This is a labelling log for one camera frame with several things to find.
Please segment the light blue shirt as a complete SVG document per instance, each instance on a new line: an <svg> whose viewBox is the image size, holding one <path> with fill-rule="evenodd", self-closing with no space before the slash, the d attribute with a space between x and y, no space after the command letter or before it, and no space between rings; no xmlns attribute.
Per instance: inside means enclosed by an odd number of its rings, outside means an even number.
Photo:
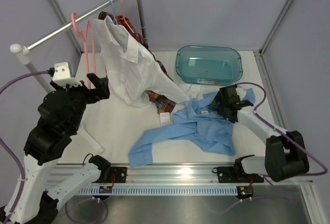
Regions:
<svg viewBox="0 0 330 224"><path fill-rule="evenodd" d="M153 163L153 144L164 140L190 140L204 152L234 156L234 124L221 117L209 106L217 92L203 94L186 103L186 107L173 113L172 124L145 130L128 153L131 167Z"/></svg>

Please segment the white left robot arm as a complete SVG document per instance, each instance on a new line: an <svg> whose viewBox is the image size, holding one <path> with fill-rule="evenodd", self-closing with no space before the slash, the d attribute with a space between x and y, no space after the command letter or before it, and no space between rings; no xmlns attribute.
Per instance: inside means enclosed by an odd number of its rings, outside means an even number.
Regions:
<svg viewBox="0 0 330 224"><path fill-rule="evenodd" d="M78 132L86 106L110 97L108 78L99 78L94 73L87 74L87 78L93 89L83 81L63 87L51 81L54 91L39 105L40 118L24 146L24 162L18 163L21 173L18 184L10 202L1 207L2 223L51 223L82 188L110 178L110 162L96 155L69 179L46 189L53 168Z"/></svg>

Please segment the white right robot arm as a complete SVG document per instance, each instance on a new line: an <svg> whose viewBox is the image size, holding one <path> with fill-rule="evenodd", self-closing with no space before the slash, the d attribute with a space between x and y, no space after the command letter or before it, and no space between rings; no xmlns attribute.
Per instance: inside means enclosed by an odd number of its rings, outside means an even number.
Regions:
<svg viewBox="0 0 330 224"><path fill-rule="evenodd" d="M240 98L237 88L236 84L220 88L209 108L231 123L247 127L266 148L263 157L248 155L235 159L234 177L245 181L252 175L261 175L280 182L309 172L303 136L263 119L251 101Z"/></svg>

